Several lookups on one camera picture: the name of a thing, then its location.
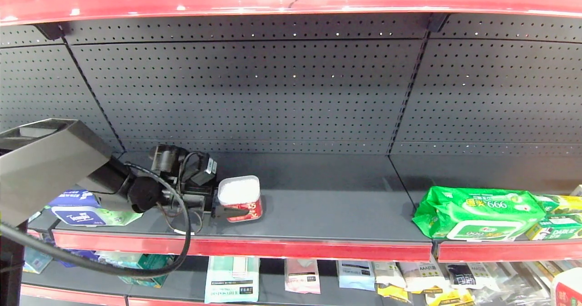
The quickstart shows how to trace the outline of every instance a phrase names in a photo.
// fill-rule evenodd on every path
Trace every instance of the white packaging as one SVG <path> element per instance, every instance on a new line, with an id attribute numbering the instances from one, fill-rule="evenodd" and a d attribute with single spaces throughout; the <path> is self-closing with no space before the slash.
<path id="1" fill-rule="evenodd" d="M 235 264 L 233 257 L 209 257 L 204 290 L 205 304 L 210 302 L 258 302 L 260 259 L 256 257 L 246 257 L 245 259 L 246 276 L 242 277 L 243 266 Z"/>
<path id="2" fill-rule="evenodd" d="M 285 259 L 285 291 L 321 294 L 317 260 Z"/>
<path id="3" fill-rule="evenodd" d="M 406 291 L 422 291 L 433 287 L 446 289 L 450 286 L 432 256 L 430 263 L 400 262 L 398 265 L 406 282 Z"/>
<path id="4" fill-rule="evenodd" d="M 372 262 L 337 261 L 337 278 L 340 288 L 376 291 Z"/>
<path id="5" fill-rule="evenodd" d="M 218 184 L 218 201 L 223 206 L 250 204 L 261 196 L 261 187 L 256 176 L 225 178 Z"/>
<path id="6" fill-rule="evenodd" d="M 372 262 L 376 283 L 386 286 L 406 287 L 406 282 L 395 262 Z"/>
<path id="7" fill-rule="evenodd" d="M 447 263 L 447 271 L 454 289 L 483 289 L 499 291 L 495 278 L 483 263 Z"/>
<path id="8" fill-rule="evenodd" d="M 572 193 L 570 194 L 570 196 L 582 197 L 582 184 L 580 184 L 579 186 L 577 186 L 576 189 L 574 189 L 574 191 L 572 191 Z"/>

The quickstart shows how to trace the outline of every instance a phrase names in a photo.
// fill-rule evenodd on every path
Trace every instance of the retail product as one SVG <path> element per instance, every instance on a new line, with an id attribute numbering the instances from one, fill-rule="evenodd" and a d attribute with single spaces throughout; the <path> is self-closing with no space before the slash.
<path id="1" fill-rule="evenodd" d="M 204 302 L 257 302 L 259 258 L 244 257 L 246 273 L 237 271 L 234 257 L 210 256 Z"/>
<path id="2" fill-rule="evenodd" d="M 451 286 L 455 289 L 499 290 L 495 279 L 489 274 L 483 263 L 447 263 Z"/>
<path id="3" fill-rule="evenodd" d="M 439 294 L 426 294 L 427 306 L 473 306 L 475 301 L 467 289 L 453 289 Z"/>
<path id="4" fill-rule="evenodd" d="M 582 305 L 582 267 L 567 270 L 555 277 L 552 282 L 553 306 Z"/>
<path id="5" fill-rule="evenodd" d="M 582 238 L 582 214 L 548 215 L 527 230 L 526 237 L 530 240 Z"/>
<path id="6" fill-rule="evenodd" d="M 285 291 L 320 294 L 317 260 L 285 259 Z"/>
<path id="7" fill-rule="evenodd" d="M 225 207 L 249 210 L 247 215 L 229 217 L 230 222 L 259 219 L 263 211 L 258 177 L 225 178 L 218 184 L 218 201 Z"/>
<path id="8" fill-rule="evenodd" d="M 40 274 L 51 260 L 52 257 L 47 254 L 42 254 L 42 252 L 36 249 L 25 247 L 25 265 L 22 270 L 28 273 Z"/>
<path id="9" fill-rule="evenodd" d="M 376 292 L 382 297 L 387 297 L 394 300 L 398 300 L 400 302 L 407 302 L 409 304 L 412 304 L 411 302 L 412 297 L 410 293 L 402 287 L 378 284 L 376 285 Z"/>
<path id="10" fill-rule="evenodd" d="M 432 256 L 430 263 L 400 262 L 398 265 L 406 282 L 406 291 L 449 287 L 449 282 Z"/>
<path id="11" fill-rule="evenodd" d="M 547 214 L 582 213 L 582 197 L 534 195 Z"/>
<path id="12" fill-rule="evenodd" d="M 574 189 L 574 191 L 572 191 L 570 196 L 578 196 L 578 197 L 582 196 L 582 184 L 580 184 L 579 186 L 576 186 L 576 189 Z"/>
<path id="13" fill-rule="evenodd" d="M 61 221 L 75 226 L 125 226 L 141 217 L 141 213 L 133 211 L 101 208 L 95 196 L 87 190 L 67 190 L 48 205 Z"/>
<path id="14" fill-rule="evenodd" d="M 385 286 L 406 287 L 406 282 L 395 262 L 372 262 L 372 265 L 374 265 L 376 283 Z"/>
<path id="15" fill-rule="evenodd" d="M 337 261 L 340 288 L 376 291 L 372 262 Z"/>
<path id="16" fill-rule="evenodd" d="M 122 267 L 131 267 L 134 269 L 159 269 L 173 262 L 173 255 L 158 254 L 136 254 L 131 252 L 108 252 L 96 251 L 99 255 L 100 262 L 106 262 Z M 130 285 L 146 286 L 161 288 L 168 275 L 153 277 L 150 279 L 135 279 L 128 276 L 120 276 L 121 281 Z"/>
<path id="17" fill-rule="evenodd" d="M 545 216 L 528 191 L 433 186 L 413 221 L 425 236 L 514 240 Z"/>

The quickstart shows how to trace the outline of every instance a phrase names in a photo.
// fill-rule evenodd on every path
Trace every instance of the green wet wipes package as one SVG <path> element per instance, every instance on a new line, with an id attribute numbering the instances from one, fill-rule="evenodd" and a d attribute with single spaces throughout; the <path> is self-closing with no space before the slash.
<path id="1" fill-rule="evenodd" d="M 528 191 L 433 186 L 412 221 L 430 238 L 514 240 L 545 216 Z"/>

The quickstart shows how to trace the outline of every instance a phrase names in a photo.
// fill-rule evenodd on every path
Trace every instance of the wet wipes pack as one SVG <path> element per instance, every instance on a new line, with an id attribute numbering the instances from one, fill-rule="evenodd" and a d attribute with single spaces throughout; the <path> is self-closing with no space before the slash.
<path id="1" fill-rule="evenodd" d="M 528 191 L 433 186 L 413 221 L 430 238 L 512 241 L 544 216 Z"/>
<path id="2" fill-rule="evenodd" d="M 51 201 L 50 211 L 64 223 L 75 226 L 125 226 L 141 214 L 101 208 L 87 190 L 67 190 Z"/>

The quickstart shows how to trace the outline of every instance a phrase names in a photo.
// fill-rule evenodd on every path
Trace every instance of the black wire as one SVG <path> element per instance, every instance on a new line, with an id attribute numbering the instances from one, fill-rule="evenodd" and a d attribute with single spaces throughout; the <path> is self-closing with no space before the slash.
<path id="1" fill-rule="evenodd" d="M 190 242 L 191 242 L 190 214 L 188 213 L 188 209 L 184 203 L 184 200 L 182 199 L 181 195 L 178 194 L 176 192 L 176 190 L 168 184 L 168 182 L 164 181 L 156 173 L 153 173 L 152 171 L 150 171 L 144 167 L 141 167 L 139 165 L 135 165 L 132 163 L 125 163 L 125 165 L 128 167 L 133 167 L 134 169 L 138 169 L 138 170 L 142 171 L 143 173 L 147 174 L 149 177 L 154 178 L 154 180 L 156 180 L 160 184 L 162 184 L 166 189 L 168 189 L 170 191 L 170 193 L 172 193 L 176 196 L 178 204 L 180 204 L 180 207 L 183 209 L 182 214 L 183 214 L 184 221 L 186 224 L 186 236 L 185 236 L 185 240 L 184 240 L 184 246 L 182 248 L 180 255 L 171 264 L 166 265 L 164 267 L 161 267 L 159 269 L 132 269 L 129 267 L 118 267 L 118 266 L 111 265 L 111 264 L 103 264 L 103 263 L 95 262 L 95 261 L 89 260 L 88 258 L 71 254 L 70 252 L 65 251 L 61 248 L 58 248 L 56 246 L 52 246 L 50 244 L 46 244 L 45 242 L 42 242 L 36 238 L 33 238 L 33 237 L 29 236 L 28 234 L 23 233 L 22 231 L 14 228 L 10 225 L 7 225 L 6 223 L 3 223 L 3 222 L 0 222 L 0 232 L 2 233 L 2 235 L 4 237 L 6 237 L 14 242 L 17 242 L 23 246 L 27 246 L 29 248 L 34 248 L 38 251 L 43 252 L 44 254 L 48 254 L 48 255 L 54 257 L 56 259 L 63 260 L 67 263 L 72 263 L 72 264 L 75 264 L 75 265 L 80 266 L 80 267 L 85 267 L 85 268 L 93 270 L 93 271 L 99 271 L 101 273 L 117 275 L 117 276 L 131 276 L 131 277 L 135 277 L 138 279 L 148 279 L 150 277 L 158 277 L 161 275 L 166 275 L 166 274 L 170 273 L 171 271 L 174 271 L 175 269 L 180 267 L 181 264 L 186 260 L 188 250 L 190 248 Z"/>
<path id="2" fill-rule="evenodd" d="M 17 265 L 12 265 L 12 266 L 7 266 L 7 267 L 3 267 L 0 269 L 0 273 L 4 273 L 6 271 L 14 271 L 17 269 L 20 269 L 21 267 L 23 267 L 25 265 L 24 262 L 17 264 Z"/>

